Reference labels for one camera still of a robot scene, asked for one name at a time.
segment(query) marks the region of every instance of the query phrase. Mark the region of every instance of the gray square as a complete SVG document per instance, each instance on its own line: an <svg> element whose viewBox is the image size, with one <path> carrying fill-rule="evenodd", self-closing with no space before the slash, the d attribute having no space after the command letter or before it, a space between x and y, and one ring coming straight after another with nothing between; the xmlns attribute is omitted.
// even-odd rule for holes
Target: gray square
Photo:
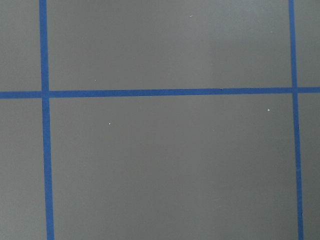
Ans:
<svg viewBox="0 0 320 240"><path fill-rule="evenodd" d="M297 73L301 87L320 87L320 1L295 1Z"/></svg>
<svg viewBox="0 0 320 240"><path fill-rule="evenodd" d="M300 136L305 240L320 236L320 94L300 94Z"/></svg>
<svg viewBox="0 0 320 240"><path fill-rule="evenodd" d="M41 100L0 100L0 239L46 239Z"/></svg>
<svg viewBox="0 0 320 240"><path fill-rule="evenodd" d="M56 240L297 239L291 99L52 99Z"/></svg>
<svg viewBox="0 0 320 240"><path fill-rule="evenodd" d="M0 91L41 90L38 1L0 1Z"/></svg>
<svg viewBox="0 0 320 240"><path fill-rule="evenodd" d="M290 87L288 2L48 0L52 90Z"/></svg>

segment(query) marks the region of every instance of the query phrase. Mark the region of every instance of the gray floor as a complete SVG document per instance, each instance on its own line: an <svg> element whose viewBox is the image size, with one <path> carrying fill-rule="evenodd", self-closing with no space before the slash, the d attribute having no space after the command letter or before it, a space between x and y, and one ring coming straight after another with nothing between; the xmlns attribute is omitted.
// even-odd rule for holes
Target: gray floor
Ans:
<svg viewBox="0 0 320 240"><path fill-rule="evenodd" d="M300 87L320 2L296 1ZM47 0L51 90L291 87L288 2ZM37 1L0 3L0 92L39 91ZM297 240L291 94L50 100L56 240ZM320 95L300 94L304 239ZM41 99L0 99L0 239L46 239Z"/></svg>

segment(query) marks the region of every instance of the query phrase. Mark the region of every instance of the blue tape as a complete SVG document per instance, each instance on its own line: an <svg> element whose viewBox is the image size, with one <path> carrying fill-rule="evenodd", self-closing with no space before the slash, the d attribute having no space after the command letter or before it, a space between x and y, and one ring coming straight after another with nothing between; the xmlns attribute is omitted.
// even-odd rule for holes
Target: blue tape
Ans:
<svg viewBox="0 0 320 240"><path fill-rule="evenodd" d="M299 94L320 93L320 87L298 87Z"/></svg>
<svg viewBox="0 0 320 240"><path fill-rule="evenodd" d="M304 239L304 220L303 220L301 149L300 149L300 129L299 129L295 3L294 3L294 0L288 0L288 3L289 3L290 43L291 43L290 50L291 50L292 106L293 106L294 146L295 146L298 239L303 240Z"/></svg>
<svg viewBox="0 0 320 240"><path fill-rule="evenodd" d="M49 62L48 62L48 30L47 30L46 0L39 0L39 21L40 21L41 96L42 96L42 132L43 132L46 239L54 240L55 231L54 231L52 167L51 167Z"/></svg>
<svg viewBox="0 0 320 240"><path fill-rule="evenodd" d="M40 99L41 91L0 91L0 99Z"/></svg>
<svg viewBox="0 0 320 240"><path fill-rule="evenodd" d="M69 90L50 91L50 98L191 96L240 94L291 94L291 87L265 88L194 88L194 89L131 89L131 90Z"/></svg>

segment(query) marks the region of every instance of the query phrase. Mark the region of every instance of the blue tape line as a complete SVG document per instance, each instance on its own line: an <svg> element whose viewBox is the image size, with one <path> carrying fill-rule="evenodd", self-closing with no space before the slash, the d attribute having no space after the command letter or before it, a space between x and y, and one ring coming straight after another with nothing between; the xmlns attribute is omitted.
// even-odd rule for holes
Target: blue tape line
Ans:
<svg viewBox="0 0 320 240"><path fill-rule="evenodd" d="M42 132L44 161L44 193L46 239L54 240L54 211L51 167L51 134L50 134L50 99L49 99L49 63L48 63L48 30L47 2L39 0L40 53L41 53L41 96L42 96Z"/></svg>
<svg viewBox="0 0 320 240"><path fill-rule="evenodd" d="M320 87L298 87L300 94L320 93Z"/></svg>
<svg viewBox="0 0 320 240"><path fill-rule="evenodd" d="M0 99L40 99L41 91L0 91Z"/></svg>
<svg viewBox="0 0 320 240"><path fill-rule="evenodd" d="M191 96L240 94L291 94L291 87L266 88L195 88L195 89L131 89L131 90L69 90L50 91L50 98Z"/></svg>
<svg viewBox="0 0 320 240"><path fill-rule="evenodd" d="M300 149L300 130L299 130L295 3L294 3L294 0L288 0L288 3L289 3L290 43L291 43L290 44L291 46L291 78L292 78L294 145L295 145L295 175L296 175L298 239L303 240L304 239L304 220L303 220L301 149Z"/></svg>

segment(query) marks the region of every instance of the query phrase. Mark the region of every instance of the grid line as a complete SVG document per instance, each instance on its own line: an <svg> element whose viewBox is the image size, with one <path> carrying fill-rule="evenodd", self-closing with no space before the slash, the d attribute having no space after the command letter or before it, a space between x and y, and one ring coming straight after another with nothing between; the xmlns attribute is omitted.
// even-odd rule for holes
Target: grid line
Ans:
<svg viewBox="0 0 320 240"><path fill-rule="evenodd" d="M300 129L299 129L299 100L298 100L298 76L297 76L296 27L295 27L295 2L294 2L294 0L288 0L288 5L289 5L289 26L290 26L292 112L293 112L293 127L294 127L298 240L303 240L304 239L304 220L303 220L301 147L300 147Z"/></svg>
<svg viewBox="0 0 320 240"><path fill-rule="evenodd" d="M320 87L298 87L296 59L296 31L294 0L288 0L291 87L260 88L192 88L192 89L120 89L120 90L54 90L50 91L48 62L47 1L39 0L39 30L41 57L41 91L0 91L0 99L41 99L43 131L43 163L47 240L54 240L54 211L51 165L50 98L139 97L139 96L195 96L195 95L246 95L292 94L294 146L296 164L296 196L298 240L304 239L303 196L301 173L301 146L299 130L299 94L320 93Z"/></svg>
<svg viewBox="0 0 320 240"><path fill-rule="evenodd" d="M55 230L54 230L54 208L53 208L52 166L51 166L48 28L47 28L47 1L46 0L39 0L39 30L40 30L40 58L41 58L42 137L43 137L46 239L54 240Z"/></svg>

